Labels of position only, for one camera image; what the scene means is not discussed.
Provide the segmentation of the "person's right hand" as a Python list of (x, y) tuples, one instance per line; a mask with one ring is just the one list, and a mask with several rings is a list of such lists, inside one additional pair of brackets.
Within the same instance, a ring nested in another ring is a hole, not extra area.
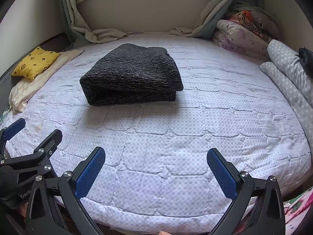
[(165, 232), (165, 231), (160, 231), (158, 235), (172, 235), (172, 234)]

